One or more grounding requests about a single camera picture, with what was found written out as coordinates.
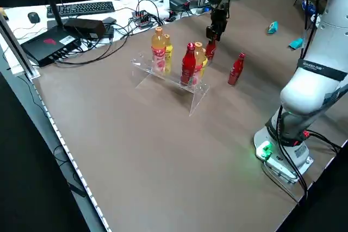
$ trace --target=plastic bottle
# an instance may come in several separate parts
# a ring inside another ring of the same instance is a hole
[[[152,70],[163,73],[165,68],[165,38],[162,27],[156,27],[151,38]]]
[[[195,72],[192,80],[193,86],[199,84],[202,80],[202,68],[203,68],[203,62],[206,59],[205,54],[203,53],[203,44],[201,42],[195,42],[195,59],[196,59],[196,66],[195,66]]]
[[[180,82],[184,85],[191,85],[193,75],[195,72],[196,59],[195,59],[195,45],[194,43],[187,44],[187,51],[182,62],[182,71]]]
[[[165,34],[165,68],[164,72],[166,75],[169,75],[172,68],[172,52],[173,52],[173,45],[170,42],[170,36]]]
[[[206,57],[208,58],[208,64],[210,64],[213,61],[215,49],[216,49],[215,39],[209,40],[206,47]]]
[[[239,58],[236,62],[234,62],[232,68],[231,68],[231,72],[229,73],[229,79],[228,79],[228,83],[231,85],[235,85],[242,70],[243,70],[243,64],[244,64],[244,58],[245,58],[245,54],[244,53],[240,53],[239,54]]]
[[[206,53],[206,50],[204,48],[202,48],[202,52],[205,54]],[[202,70],[201,70],[201,79],[203,78],[203,75],[204,75],[204,71],[206,70],[206,67],[207,67],[207,63],[208,63],[208,58],[206,56],[204,56],[206,59],[204,60],[203,62],[203,67],[202,67]]]

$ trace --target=table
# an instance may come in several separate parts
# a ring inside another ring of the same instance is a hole
[[[34,84],[107,228],[274,231],[282,223],[295,203],[263,174],[252,138],[278,108],[279,93],[296,68],[300,52],[287,45],[302,34],[303,12],[293,2],[231,4],[227,29],[204,75],[210,90],[191,117],[186,93],[131,64],[139,53],[151,55],[153,32],[130,37],[103,61],[41,70]],[[279,31],[266,35],[275,20]],[[188,41],[207,41],[208,24],[204,14],[164,26],[174,46],[173,70],[180,68]],[[231,87],[228,72],[241,51],[247,54],[244,71]],[[338,144],[348,134],[346,101],[312,125]],[[318,141],[307,145],[314,158],[304,175],[310,184],[333,154]],[[291,189],[302,195],[299,184]]]
[[[93,0],[93,1],[85,1],[85,2],[77,2],[77,3],[90,3],[90,2],[100,2],[100,1],[112,1],[114,8],[116,12],[113,13],[105,13],[105,14],[96,14],[96,15],[85,15],[85,16],[79,16],[79,18],[85,18],[85,19],[94,19],[94,20],[103,20],[107,17],[113,17],[117,20],[117,23],[120,26],[126,26],[128,24],[128,19],[132,17],[132,11],[127,8],[135,9],[138,0],[120,0],[120,1],[114,1],[114,0]],[[148,12],[152,14],[157,14],[157,11],[152,3],[150,2],[142,2],[139,6],[140,10],[147,10]],[[167,10],[163,8],[158,8],[160,17],[165,18],[168,17]],[[40,17],[40,22],[38,24],[31,24],[29,22],[29,19],[27,17],[28,13],[30,12],[36,12]],[[19,7],[19,8],[11,8],[6,9],[7,16],[9,17],[8,25],[9,27],[15,31],[15,36],[18,38],[21,38],[22,36],[26,36],[24,39],[19,39],[19,43],[22,44],[31,38],[35,37],[37,34],[43,33],[47,30],[47,21],[48,20],[54,20],[52,18],[48,19],[46,16],[46,7],[44,5],[36,6],[36,7]],[[136,29],[134,33],[139,33],[143,31],[141,29]],[[113,41],[117,41],[121,38],[121,34],[118,32],[115,32]],[[108,44],[109,40],[102,40],[100,41],[100,45]],[[8,48],[7,43],[5,40],[0,37],[0,46],[1,48],[6,51]],[[8,61],[8,64],[11,68],[11,72],[13,75],[21,75],[24,70],[22,66],[17,61],[16,57],[13,55],[11,50],[6,51],[6,59]]]

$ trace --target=computer mouse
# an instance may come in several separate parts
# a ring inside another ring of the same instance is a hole
[[[39,22],[40,22],[39,15],[38,15],[36,12],[30,12],[30,13],[28,14],[28,18],[29,18],[29,21],[30,21],[32,24],[36,24],[36,23],[39,23]]]

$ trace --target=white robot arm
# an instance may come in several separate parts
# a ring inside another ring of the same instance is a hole
[[[221,17],[223,11],[219,6],[220,0],[209,1],[215,5],[217,11],[215,14],[212,12],[212,25],[207,28],[207,37],[219,40],[225,28],[221,26],[223,19],[219,20],[214,15]],[[216,21],[220,22],[219,27],[216,26]],[[348,91],[347,44],[348,2],[328,0],[308,54],[303,60],[299,60],[294,76],[281,91],[281,143],[301,174],[313,162],[304,142],[307,138],[306,128]],[[277,118],[278,111],[255,134],[256,156],[294,183],[299,177],[280,151],[277,142]],[[270,146],[272,154],[265,157]]]

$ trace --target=red tool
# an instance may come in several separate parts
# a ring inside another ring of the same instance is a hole
[[[235,85],[242,70],[243,70],[243,63],[244,63],[244,58],[245,58],[245,54],[244,53],[240,53],[239,54],[239,58],[236,62],[234,62],[232,68],[231,68],[231,72],[229,73],[229,79],[228,79],[228,83],[231,85]]]

